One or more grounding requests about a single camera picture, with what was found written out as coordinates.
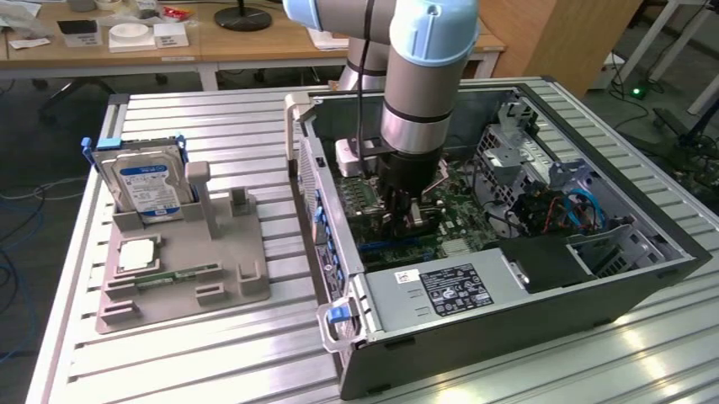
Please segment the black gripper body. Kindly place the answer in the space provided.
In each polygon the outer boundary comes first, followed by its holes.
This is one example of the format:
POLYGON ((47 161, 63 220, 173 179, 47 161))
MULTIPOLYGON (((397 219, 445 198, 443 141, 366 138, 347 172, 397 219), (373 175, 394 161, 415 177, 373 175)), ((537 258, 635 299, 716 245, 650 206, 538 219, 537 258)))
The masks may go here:
POLYGON ((422 154, 393 151, 381 155, 379 189, 385 199, 419 198, 437 176, 443 149, 422 154))

